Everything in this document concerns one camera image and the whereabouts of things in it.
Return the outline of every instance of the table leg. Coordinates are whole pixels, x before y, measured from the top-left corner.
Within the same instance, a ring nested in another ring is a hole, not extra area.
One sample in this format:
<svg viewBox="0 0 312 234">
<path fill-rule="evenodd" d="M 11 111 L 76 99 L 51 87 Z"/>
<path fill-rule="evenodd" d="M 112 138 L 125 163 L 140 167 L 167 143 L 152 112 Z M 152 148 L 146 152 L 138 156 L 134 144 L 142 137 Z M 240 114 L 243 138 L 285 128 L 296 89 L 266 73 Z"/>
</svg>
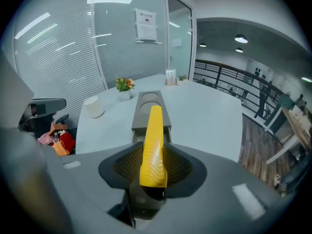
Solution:
<svg viewBox="0 0 312 234">
<path fill-rule="evenodd" d="M 278 151 L 277 154 L 275 154 L 273 157 L 267 160 L 266 162 L 267 165 L 272 163 L 274 160 L 278 159 L 279 157 L 281 157 L 284 153 L 287 152 L 288 149 L 290 149 L 293 145 L 297 143 L 299 143 L 299 139 L 297 138 L 297 136 L 296 135 L 292 136 L 290 140 L 288 140 L 287 143 L 284 145 L 284 147 L 280 151 Z"/>
<path fill-rule="evenodd" d="M 266 126 L 266 128 L 264 129 L 264 131 L 268 131 L 268 129 L 272 126 L 272 124 L 274 123 L 274 121 L 277 119 L 277 117 L 279 116 L 279 114 L 282 111 L 282 107 L 279 107 L 278 111 L 276 112 L 276 115 L 274 115 L 273 119 L 270 121 L 270 123 Z"/>
</svg>

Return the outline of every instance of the railing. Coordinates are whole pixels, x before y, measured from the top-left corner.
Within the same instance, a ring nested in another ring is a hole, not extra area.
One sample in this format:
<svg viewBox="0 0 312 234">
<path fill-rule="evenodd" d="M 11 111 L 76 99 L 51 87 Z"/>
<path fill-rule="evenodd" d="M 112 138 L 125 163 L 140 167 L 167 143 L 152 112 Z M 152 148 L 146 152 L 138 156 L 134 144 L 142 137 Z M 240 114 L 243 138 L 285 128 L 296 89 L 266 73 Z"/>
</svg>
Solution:
<svg viewBox="0 0 312 234">
<path fill-rule="evenodd" d="M 206 60 L 196 60 L 194 81 L 239 98 L 242 105 L 268 119 L 283 92 L 270 82 L 249 72 Z"/>
</svg>

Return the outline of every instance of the white table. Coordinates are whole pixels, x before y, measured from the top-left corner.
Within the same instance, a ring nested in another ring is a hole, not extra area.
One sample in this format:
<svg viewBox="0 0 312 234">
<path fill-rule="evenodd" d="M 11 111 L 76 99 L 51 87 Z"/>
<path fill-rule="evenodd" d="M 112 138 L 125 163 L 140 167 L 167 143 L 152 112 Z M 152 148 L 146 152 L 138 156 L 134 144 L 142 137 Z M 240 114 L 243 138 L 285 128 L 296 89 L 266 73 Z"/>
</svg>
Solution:
<svg viewBox="0 0 312 234">
<path fill-rule="evenodd" d="M 188 81 L 166 86 L 165 75 L 135 80 L 133 97 L 122 101 L 116 88 L 97 94 L 105 113 L 90 118 L 82 106 L 76 154 L 131 143 L 131 125 L 139 92 L 160 90 L 172 124 L 172 143 L 238 161 L 242 140 L 240 100 L 217 89 Z"/>
</svg>

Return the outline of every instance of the small potted plant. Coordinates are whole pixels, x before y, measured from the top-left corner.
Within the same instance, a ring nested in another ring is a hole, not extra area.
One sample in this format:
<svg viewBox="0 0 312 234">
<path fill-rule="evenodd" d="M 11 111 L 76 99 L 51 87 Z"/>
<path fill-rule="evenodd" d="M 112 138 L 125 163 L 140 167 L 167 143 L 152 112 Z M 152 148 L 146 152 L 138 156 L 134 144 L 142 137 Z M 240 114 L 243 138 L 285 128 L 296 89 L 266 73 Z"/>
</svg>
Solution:
<svg viewBox="0 0 312 234">
<path fill-rule="evenodd" d="M 131 98 L 131 89 L 133 89 L 134 86 L 132 79 L 116 78 L 116 88 L 119 90 L 122 100 L 128 100 Z"/>
<path fill-rule="evenodd" d="M 182 86 L 184 84 L 183 78 L 184 76 L 179 76 L 179 80 L 177 81 L 178 86 Z"/>
<path fill-rule="evenodd" d="M 183 76 L 183 82 L 184 82 L 184 84 L 186 84 L 186 83 L 187 83 L 187 81 L 188 81 L 187 76 Z"/>
</svg>

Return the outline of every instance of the horizontal blind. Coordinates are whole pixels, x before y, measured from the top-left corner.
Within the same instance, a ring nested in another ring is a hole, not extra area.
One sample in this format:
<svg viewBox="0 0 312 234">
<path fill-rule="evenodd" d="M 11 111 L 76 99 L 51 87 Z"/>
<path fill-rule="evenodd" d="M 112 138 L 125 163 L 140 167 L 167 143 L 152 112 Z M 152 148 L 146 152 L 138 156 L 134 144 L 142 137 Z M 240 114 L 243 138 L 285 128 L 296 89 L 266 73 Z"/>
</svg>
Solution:
<svg viewBox="0 0 312 234">
<path fill-rule="evenodd" d="M 92 41 L 90 10 L 87 0 L 28 0 L 16 20 L 14 35 L 50 14 L 14 39 L 15 58 L 18 73 L 35 98 L 66 99 L 66 108 L 56 118 L 69 114 L 69 127 L 77 126 L 83 100 L 105 90 Z"/>
<path fill-rule="evenodd" d="M 137 41 L 135 8 L 156 12 L 157 41 Z M 116 77 L 132 79 L 164 74 L 167 68 L 167 16 L 165 0 L 99 2 L 94 6 L 98 55 L 108 88 Z"/>
</svg>

